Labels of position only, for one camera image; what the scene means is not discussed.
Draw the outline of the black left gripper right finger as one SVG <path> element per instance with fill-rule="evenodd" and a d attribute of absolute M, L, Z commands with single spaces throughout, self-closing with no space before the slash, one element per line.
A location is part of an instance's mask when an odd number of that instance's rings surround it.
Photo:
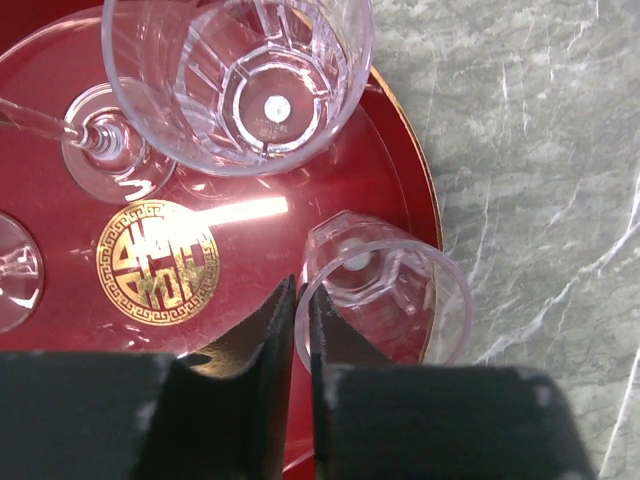
<path fill-rule="evenodd" d="M 558 385 L 522 366 L 397 364 L 324 289 L 309 302 L 320 479 L 592 479 Z"/>

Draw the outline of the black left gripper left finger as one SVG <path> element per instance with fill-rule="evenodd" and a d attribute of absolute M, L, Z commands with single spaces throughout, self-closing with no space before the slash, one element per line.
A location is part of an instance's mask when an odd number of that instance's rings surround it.
<path fill-rule="evenodd" d="M 5 352 L 5 479 L 279 479 L 296 285 L 204 353 Z"/>

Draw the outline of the small clear shot glass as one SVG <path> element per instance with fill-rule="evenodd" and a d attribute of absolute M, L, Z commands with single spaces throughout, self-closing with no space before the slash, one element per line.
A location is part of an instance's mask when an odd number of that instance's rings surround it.
<path fill-rule="evenodd" d="M 452 364 L 474 320 L 465 275 L 444 253 L 376 217 L 342 211 L 308 233 L 295 345 L 310 364 L 310 300 L 326 289 L 339 314 L 388 358 Z"/>

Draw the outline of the clear faceted tumbler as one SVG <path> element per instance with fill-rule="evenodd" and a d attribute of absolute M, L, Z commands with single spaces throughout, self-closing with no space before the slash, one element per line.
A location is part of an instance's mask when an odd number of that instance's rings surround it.
<path fill-rule="evenodd" d="M 1 213 L 1 332 L 9 332 L 34 312 L 44 288 L 38 246 L 14 218 Z"/>
<path fill-rule="evenodd" d="M 215 176 L 324 151 L 354 113 L 374 44 L 368 1 L 107 1 L 109 83 L 158 152 Z"/>

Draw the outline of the tall clear champagne flute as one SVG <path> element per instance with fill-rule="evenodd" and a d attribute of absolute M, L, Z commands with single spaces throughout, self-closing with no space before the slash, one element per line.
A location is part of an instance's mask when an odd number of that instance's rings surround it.
<path fill-rule="evenodd" d="M 108 83 L 82 92 L 63 118 L 1 100 L 1 126 L 61 145 L 68 172 L 96 199 L 111 204 L 142 200 L 163 187 L 176 162 L 155 150 L 129 123 Z"/>

